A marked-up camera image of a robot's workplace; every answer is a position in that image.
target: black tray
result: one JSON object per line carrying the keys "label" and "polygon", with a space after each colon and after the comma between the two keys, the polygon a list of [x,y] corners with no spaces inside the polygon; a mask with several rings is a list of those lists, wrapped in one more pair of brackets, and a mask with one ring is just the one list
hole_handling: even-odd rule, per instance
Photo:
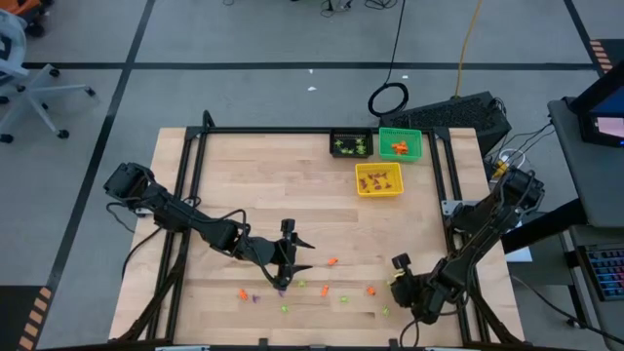
{"label": "black tray", "polygon": [[[365,148],[363,153],[358,153],[358,142]],[[350,150],[352,153],[344,153],[343,150]],[[355,157],[368,158],[372,155],[372,130],[369,128],[353,129],[332,129],[330,133],[330,154],[333,157]]]}

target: chair leg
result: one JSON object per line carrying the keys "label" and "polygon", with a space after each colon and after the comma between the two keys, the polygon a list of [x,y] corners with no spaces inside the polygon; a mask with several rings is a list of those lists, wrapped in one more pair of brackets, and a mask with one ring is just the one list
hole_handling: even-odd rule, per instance
{"label": "chair leg", "polygon": [[0,120],[0,132],[2,132],[9,124],[17,118],[25,108],[25,101],[23,99],[19,99],[16,101],[16,104],[11,106],[9,111],[4,115],[4,118]]}
{"label": "chair leg", "polygon": [[76,91],[84,91],[87,92],[91,87],[85,84],[75,84],[68,86],[60,86],[60,87],[46,87],[46,88],[35,88],[30,90],[30,93],[35,96],[53,96],[58,94],[76,92]]}
{"label": "chair leg", "polygon": [[41,119],[43,120],[43,122],[48,126],[48,128],[50,128],[50,130],[57,135],[57,137],[59,136],[59,130],[57,129],[57,127],[55,126],[54,123],[52,123],[52,120],[50,119],[50,115],[48,114],[48,112],[46,112],[46,110],[41,106],[41,103],[39,101],[37,101],[36,99],[34,99],[31,96],[28,96],[28,102],[30,102],[30,105],[32,106],[32,108],[34,108],[35,112],[37,112],[37,114],[39,115],[39,117],[41,117]]}

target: metal bracket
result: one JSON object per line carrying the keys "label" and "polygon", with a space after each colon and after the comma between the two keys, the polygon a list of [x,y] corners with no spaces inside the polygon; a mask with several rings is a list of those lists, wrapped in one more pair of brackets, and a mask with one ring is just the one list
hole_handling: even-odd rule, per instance
{"label": "metal bracket", "polygon": [[459,204],[474,206],[479,204],[479,200],[445,200],[442,202],[443,215],[452,215],[453,211],[455,211],[455,208]]}

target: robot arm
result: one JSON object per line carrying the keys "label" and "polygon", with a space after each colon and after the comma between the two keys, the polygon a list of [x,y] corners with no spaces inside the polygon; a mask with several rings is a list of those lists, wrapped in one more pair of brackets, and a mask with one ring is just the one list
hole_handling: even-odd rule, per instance
{"label": "robot arm", "polygon": [[458,205],[447,218],[448,232],[470,235],[458,251],[442,258],[431,273],[412,275],[406,253],[392,259],[396,280],[391,285],[395,301],[410,308],[416,321],[433,324],[441,316],[444,302],[455,303],[468,293],[488,311],[485,301],[471,289],[472,271],[500,236],[514,228],[522,216],[537,209],[544,196],[543,183],[517,169],[510,169],[484,200],[475,206]]}
{"label": "robot arm", "polygon": [[[147,168],[134,164],[121,164],[104,185],[106,194],[121,202],[131,211],[148,209],[154,221],[164,229],[180,232],[189,228],[199,232],[210,247],[222,254],[251,261],[277,290],[284,291],[293,274],[311,266],[294,265],[296,247],[314,249],[298,239],[294,233],[294,219],[282,220],[283,238],[270,242],[261,237],[249,237],[251,226],[246,223],[244,211],[237,210],[221,218],[211,218],[179,200],[158,184]],[[228,219],[235,213],[243,214],[243,222]],[[264,265],[278,265],[278,274],[271,277]]]}

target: desk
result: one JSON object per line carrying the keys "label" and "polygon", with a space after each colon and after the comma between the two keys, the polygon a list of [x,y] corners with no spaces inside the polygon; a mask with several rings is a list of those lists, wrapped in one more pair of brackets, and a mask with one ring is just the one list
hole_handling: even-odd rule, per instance
{"label": "desk", "polygon": [[624,149],[584,142],[578,119],[564,100],[550,101],[548,110],[578,199],[505,235],[503,244],[508,253],[561,233],[571,225],[624,228]]}
{"label": "desk", "polygon": [[[184,129],[161,130],[151,165],[157,181],[172,192],[184,133]],[[488,184],[475,132],[458,129],[450,130],[450,135],[463,197],[480,200],[488,195]],[[377,135],[374,144],[376,152]],[[279,297],[257,266],[221,255],[193,234],[175,343],[257,345],[259,338],[267,337],[271,345],[387,346],[389,338],[398,338],[412,316],[393,301],[386,286],[395,271],[391,258],[407,252],[416,274],[431,271],[447,254],[428,145],[425,137],[423,158],[401,166],[404,194],[365,199],[356,194],[354,166],[379,161],[376,155],[334,159],[329,136],[322,134],[209,134],[199,209],[219,216],[244,208],[251,235],[270,240],[281,236],[282,218],[294,218],[300,237],[316,247],[298,250],[297,263],[315,267],[297,273],[285,296]],[[442,143],[438,146],[444,155]],[[190,160],[195,152],[191,149]],[[444,157],[441,164],[446,170]],[[187,174],[190,183],[192,170]],[[140,219],[133,246],[154,228],[151,218]],[[153,295],[163,241],[164,234],[155,237],[130,261],[111,337],[123,333]],[[328,267],[331,257],[338,257],[339,263]],[[493,311],[511,333],[524,338],[500,244],[480,262],[478,273]],[[299,288],[296,280],[306,280],[307,287]],[[330,286],[325,298],[320,296],[324,284]],[[367,286],[375,287],[377,296],[368,296]],[[259,295],[259,302],[240,300],[239,289],[250,297]],[[340,303],[340,296],[349,297],[349,302]],[[281,311],[284,304],[288,313]],[[387,318],[382,315],[384,305],[390,308]],[[164,334],[168,309],[167,299],[157,336]],[[453,309],[445,306],[446,311]],[[470,326],[476,329],[476,323]],[[406,343],[413,342],[413,335],[413,330],[408,332]],[[478,338],[475,331],[472,335]],[[456,316],[420,327],[419,345],[461,343]]]}

